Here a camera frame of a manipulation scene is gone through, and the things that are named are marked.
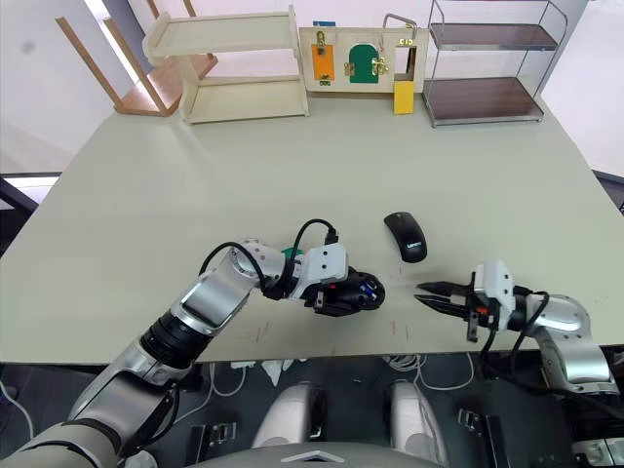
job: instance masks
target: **metal shelf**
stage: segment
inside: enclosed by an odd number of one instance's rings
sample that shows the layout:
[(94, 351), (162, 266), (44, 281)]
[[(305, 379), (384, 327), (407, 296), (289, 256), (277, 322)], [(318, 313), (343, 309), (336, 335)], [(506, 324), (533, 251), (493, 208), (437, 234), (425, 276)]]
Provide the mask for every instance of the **metal shelf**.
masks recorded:
[(557, 41), (539, 24), (434, 22), (441, 51), (554, 51)]
[(422, 95), (434, 127), (537, 121), (544, 112), (516, 77), (426, 81)]

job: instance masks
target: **computer mouse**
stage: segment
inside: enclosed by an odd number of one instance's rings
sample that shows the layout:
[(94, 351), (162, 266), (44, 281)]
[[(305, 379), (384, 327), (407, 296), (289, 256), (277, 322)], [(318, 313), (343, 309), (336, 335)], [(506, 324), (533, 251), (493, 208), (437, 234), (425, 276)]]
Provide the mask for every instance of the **computer mouse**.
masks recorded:
[(394, 236), (401, 258), (407, 263), (417, 263), (427, 256), (427, 243), (422, 229), (408, 212), (396, 212), (385, 217), (384, 222)]

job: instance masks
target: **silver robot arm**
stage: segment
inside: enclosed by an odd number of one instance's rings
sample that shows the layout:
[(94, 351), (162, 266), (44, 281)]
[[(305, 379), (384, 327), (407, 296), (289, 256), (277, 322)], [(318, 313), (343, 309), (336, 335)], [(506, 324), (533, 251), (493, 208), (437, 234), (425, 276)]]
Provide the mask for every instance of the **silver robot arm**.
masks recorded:
[[(418, 300), (468, 322), (470, 341), (477, 341), (479, 326), (490, 333), (511, 330), (534, 338), (547, 387), (563, 397), (579, 462), (624, 465), (624, 405), (606, 357), (592, 339), (589, 314), (577, 300), (517, 287), (500, 260), (479, 265), (469, 285), (441, 281), (418, 286), (433, 294), (417, 294)], [(501, 376), (519, 384), (514, 375)]]
[[(283, 253), (257, 239), (244, 240), (241, 245), (259, 266), (266, 288), (277, 285), (286, 272), (291, 284), (284, 297), (302, 298), (316, 312), (325, 313), (323, 307), (327, 306), (329, 315), (335, 315), (332, 307), (348, 301), (355, 285), (346, 250), (338, 243), (298, 255), (292, 268), (287, 268)], [(346, 285), (344, 295), (338, 298), (336, 283), (339, 290)], [(217, 269), (202, 274), (169, 311), (96, 377), (74, 404), (67, 421), (42, 432), (4, 460), (3, 466), (113, 468), (120, 457), (149, 444), (171, 411), (176, 383), (190, 372), (259, 284), (252, 262), (239, 250), (230, 249)], [(331, 285), (334, 295), (325, 295), (323, 285)], [(368, 291), (369, 308), (376, 308), (383, 297), (381, 285)], [(366, 307), (354, 305), (350, 313), (360, 308)]]

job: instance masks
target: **metal rack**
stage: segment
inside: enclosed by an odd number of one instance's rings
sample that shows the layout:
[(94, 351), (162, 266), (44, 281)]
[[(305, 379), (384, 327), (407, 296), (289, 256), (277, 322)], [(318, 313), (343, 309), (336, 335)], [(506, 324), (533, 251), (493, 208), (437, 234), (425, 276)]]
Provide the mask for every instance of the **metal rack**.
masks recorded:
[[(431, 79), (424, 84), (423, 97), (434, 127), (485, 122), (541, 121), (544, 112), (534, 97), (544, 83), (560, 44), (566, 38), (567, 16), (551, 0), (536, 1), (546, 4), (539, 21), (535, 24), (515, 24), (447, 22), (438, 0), (432, 0), (428, 25), (437, 50)], [(440, 12), (442, 22), (431, 21), (434, 7)], [(564, 20), (564, 32), (559, 42), (542, 26), (549, 7), (553, 7)], [(441, 51), (524, 51), (525, 55), (515, 76), (436, 79)], [(532, 95), (519, 79), (529, 51), (552, 52), (548, 66)]]

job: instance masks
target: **table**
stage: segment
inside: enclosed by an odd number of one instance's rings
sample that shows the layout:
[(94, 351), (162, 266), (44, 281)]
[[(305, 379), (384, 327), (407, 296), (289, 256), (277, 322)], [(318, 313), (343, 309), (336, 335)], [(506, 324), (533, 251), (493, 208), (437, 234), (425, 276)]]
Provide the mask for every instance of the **table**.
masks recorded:
[[(0, 361), (109, 362), (217, 244), (283, 249), (316, 216), (383, 282), (382, 308), (335, 319), (254, 292), (202, 361), (476, 351), (483, 330), (467, 342), (463, 322), (412, 294), (496, 257), (518, 284), (583, 303), (600, 344), (623, 341), (624, 220), (546, 106), (541, 124), (433, 129), (420, 100), (407, 116), (385, 97), (310, 104), (310, 117), (194, 127), (112, 115), (0, 260)], [(395, 211), (420, 222), (423, 262), (401, 262), (383, 223)]]

